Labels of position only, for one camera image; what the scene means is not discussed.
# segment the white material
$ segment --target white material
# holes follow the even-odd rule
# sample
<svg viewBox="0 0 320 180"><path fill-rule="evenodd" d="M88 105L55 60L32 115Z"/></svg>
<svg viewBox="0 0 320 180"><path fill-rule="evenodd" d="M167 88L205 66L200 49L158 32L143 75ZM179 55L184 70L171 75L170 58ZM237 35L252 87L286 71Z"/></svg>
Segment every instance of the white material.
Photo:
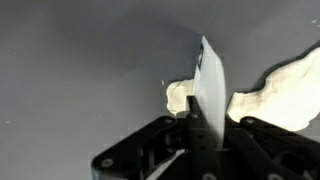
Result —
<svg viewBox="0 0 320 180"><path fill-rule="evenodd" d="M198 63L201 66L197 66L194 78L194 94L212 128L214 142L221 148L226 112L224 70L220 58L205 37L202 38L202 46L202 61Z"/></svg>
<svg viewBox="0 0 320 180"><path fill-rule="evenodd" d="M234 93L228 116L264 120L289 131L308 126L320 111L320 48L305 58L272 72L265 87L248 94Z"/></svg>
<svg viewBox="0 0 320 180"><path fill-rule="evenodd" d="M193 79L171 83L167 89L167 109L174 115L189 111L187 96L193 95Z"/></svg>

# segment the gray surface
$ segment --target gray surface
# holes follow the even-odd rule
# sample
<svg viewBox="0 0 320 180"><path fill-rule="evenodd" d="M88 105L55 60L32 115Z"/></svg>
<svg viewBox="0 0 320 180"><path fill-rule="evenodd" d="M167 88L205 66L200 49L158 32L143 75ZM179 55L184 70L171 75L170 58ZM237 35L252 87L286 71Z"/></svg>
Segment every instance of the gray surface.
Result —
<svg viewBox="0 0 320 180"><path fill-rule="evenodd" d="M192 76L201 34L230 97L315 44L314 19L318 0L1 1L0 179L90 179L96 153L167 114L161 80Z"/></svg>

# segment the screw hole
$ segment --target screw hole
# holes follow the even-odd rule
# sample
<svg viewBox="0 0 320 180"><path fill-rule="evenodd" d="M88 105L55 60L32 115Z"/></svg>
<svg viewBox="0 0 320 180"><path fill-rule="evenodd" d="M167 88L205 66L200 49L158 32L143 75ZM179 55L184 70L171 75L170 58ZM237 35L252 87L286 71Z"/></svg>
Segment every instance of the screw hole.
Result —
<svg viewBox="0 0 320 180"><path fill-rule="evenodd" d="M197 119L198 117L199 117L198 114L195 114L195 113L191 114L191 118L193 119Z"/></svg>
<svg viewBox="0 0 320 180"><path fill-rule="evenodd" d="M283 180L283 178L279 174L270 173L268 175L268 180Z"/></svg>
<svg viewBox="0 0 320 180"><path fill-rule="evenodd" d="M202 177L203 180L217 180L216 176L211 173L206 173Z"/></svg>
<svg viewBox="0 0 320 180"><path fill-rule="evenodd" d="M101 162L101 166L104 168L111 167L113 165L113 160L112 159L105 159Z"/></svg>
<svg viewBox="0 0 320 180"><path fill-rule="evenodd" d="M247 119L246 121L247 121L247 123L249 123L249 124L254 123L254 120L253 120L253 119Z"/></svg>
<svg viewBox="0 0 320 180"><path fill-rule="evenodd" d="M173 120L172 120L172 119L166 119L165 122L166 122L167 124L171 124L171 123L173 123Z"/></svg>

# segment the black bracket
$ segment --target black bracket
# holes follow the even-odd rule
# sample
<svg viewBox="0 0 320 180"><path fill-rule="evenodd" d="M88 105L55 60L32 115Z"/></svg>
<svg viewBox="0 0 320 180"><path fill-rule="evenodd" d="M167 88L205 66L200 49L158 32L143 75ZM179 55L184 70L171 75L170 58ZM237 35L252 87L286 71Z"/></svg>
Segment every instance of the black bracket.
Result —
<svg viewBox="0 0 320 180"><path fill-rule="evenodd" d="M159 180L320 179L319 143L246 117L226 129L217 149L196 98L188 103L187 116L160 117L95 157L93 179L147 179L179 150Z"/></svg>

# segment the white plastic piece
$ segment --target white plastic piece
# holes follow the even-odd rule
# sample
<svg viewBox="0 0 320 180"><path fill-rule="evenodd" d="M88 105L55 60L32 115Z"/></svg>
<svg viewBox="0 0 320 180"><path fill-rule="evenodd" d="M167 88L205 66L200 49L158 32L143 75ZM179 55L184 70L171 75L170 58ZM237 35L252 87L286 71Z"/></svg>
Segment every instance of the white plastic piece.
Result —
<svg viewBox="0 0 320 180"><path fill-rule="evenodd" d="M167 89L167 109L174 115L189 111L187 96L193 95L193 79L173 82Z"/></svg>
<svg viewBox="0 0 320 180"><path fill-rule="evenodd" d="M320 111L320 48L272 72L265 87L234 93L228 116L239 122L252 116L289 131L306 128Z"/></svg>

